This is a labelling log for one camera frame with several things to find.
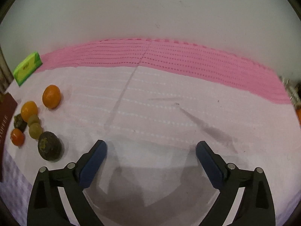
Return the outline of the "dark passion fruit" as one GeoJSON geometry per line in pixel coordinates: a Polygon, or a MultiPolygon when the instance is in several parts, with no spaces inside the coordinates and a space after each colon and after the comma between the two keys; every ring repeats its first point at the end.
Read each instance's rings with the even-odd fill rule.
{"type": "Polygon", "coordinates": [[[62,143],[52,132],[43,132],[38,140],[38,152],[47,161],[56,161],[60,158],[62,143]]]}

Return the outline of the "small red tomato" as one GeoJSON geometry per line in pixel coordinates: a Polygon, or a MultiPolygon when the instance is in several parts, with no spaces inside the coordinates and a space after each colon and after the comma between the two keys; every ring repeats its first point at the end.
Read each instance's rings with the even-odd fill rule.
{"type": "Polygon", "coordinates": [[[18,147],[24,144],[24,134],[19,129],[13,129],[10,135],[11,142],[18,147]]]}

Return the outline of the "brown longan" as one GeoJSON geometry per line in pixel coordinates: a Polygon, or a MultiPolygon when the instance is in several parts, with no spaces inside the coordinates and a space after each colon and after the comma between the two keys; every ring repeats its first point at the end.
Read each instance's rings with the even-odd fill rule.
{"type": "Polygon", "coordinates": [[[27,125],[30,127],[32,124],[40,124],[40,118],[38,117],[38,115],[32,115],[28,119],[27,125]]]}
{"type": "Polygon", "coordinates": [[[43,133],[43,128],[39,123],[33,123],[29,126],[29,135],[31,138],[38,140],[43,133]]]}

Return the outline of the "dark mangosteen with calyx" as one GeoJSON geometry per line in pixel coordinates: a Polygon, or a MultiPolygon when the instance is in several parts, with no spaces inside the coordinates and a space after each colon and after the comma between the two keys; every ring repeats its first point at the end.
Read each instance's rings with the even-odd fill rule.
{"type": "Polygon", "coordinates": [[[25,131],[27,123],[22,119],[21,114],[14,116],[14,128],[19,129],[22,133],[25,131]]]}

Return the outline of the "yellow-orange mandarin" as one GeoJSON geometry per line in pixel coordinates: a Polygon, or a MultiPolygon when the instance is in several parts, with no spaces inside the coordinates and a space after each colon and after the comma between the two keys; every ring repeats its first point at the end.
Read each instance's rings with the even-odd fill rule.
{"type": "Polygon", "coordinates": [[[38,115],[38,107],[34,101],[26,102],[20,111],[23,121],[27,122],[32,115],[38,115]]]}

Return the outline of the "orange mandarin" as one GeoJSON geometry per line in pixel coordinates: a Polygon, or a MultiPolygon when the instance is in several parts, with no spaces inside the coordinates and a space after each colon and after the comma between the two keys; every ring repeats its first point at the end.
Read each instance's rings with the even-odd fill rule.
{"type": "Polygon", "coordinates": [[[48,109],[55,109],[59,106],[61,101],[61,91],[56,85],[49,85],[46,87],[42,102],[48,109]]]}

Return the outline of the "orange bag at edge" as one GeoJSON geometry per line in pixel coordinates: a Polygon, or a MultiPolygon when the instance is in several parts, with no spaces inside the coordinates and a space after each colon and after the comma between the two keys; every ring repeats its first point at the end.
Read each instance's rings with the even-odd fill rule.
{"type": "Polygon", "coordinates": [[[301,108],[296,110],[296,115],[297,115],[299,123],[301,124],[301,108]]]}

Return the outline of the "gold rectangular tin tray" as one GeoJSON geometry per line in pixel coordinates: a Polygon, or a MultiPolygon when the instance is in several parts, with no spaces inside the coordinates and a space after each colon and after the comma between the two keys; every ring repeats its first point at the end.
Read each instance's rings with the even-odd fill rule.
{"type": "Polygon", "coordinates": [[[0,152],[1,152],[1,182],[3,181],[3,158],[4,158],[4,145],[5,145],[5,139],[8,132],[8,127],[10,124],[11,119],[13,118],[13,114],[17,108],[17,102],[13,98],[13,96],[10,93],[6,93],[1,102],[1,115],[0,115],[0,121],[1,121],[1,146],[0,146],[0,152]]]}

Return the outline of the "green tissue box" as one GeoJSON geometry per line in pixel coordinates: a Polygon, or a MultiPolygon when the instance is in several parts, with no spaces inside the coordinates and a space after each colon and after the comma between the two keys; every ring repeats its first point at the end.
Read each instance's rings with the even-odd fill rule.
{"type": "Polygon", "coordinates": [[[20,87],[41,65],[42,61],[38,52],[28,55],[13,71],[17,85],[20,87]]]}

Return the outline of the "pink purple checked tablecloth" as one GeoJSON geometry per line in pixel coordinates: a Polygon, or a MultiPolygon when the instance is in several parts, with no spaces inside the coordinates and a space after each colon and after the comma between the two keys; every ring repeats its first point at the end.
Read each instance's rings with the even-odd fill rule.
{"type": "Polygon", "coordinates": [[[108,155],[85,195],[106,225],[197,225],[217,197],[195,155],[206,141],[226,162],[265,171],[283,225],[300,201],[300,126],[273,70],[186,42],[113,39],[41,56],[8,91],[34,101],[44,130],[64,144],[57,162],[5,141],[1,198],[20,225],[37,171],[63,168],[102,139],[108,155]],[[57,108],[42,95],[61,91],[57,108]]]}

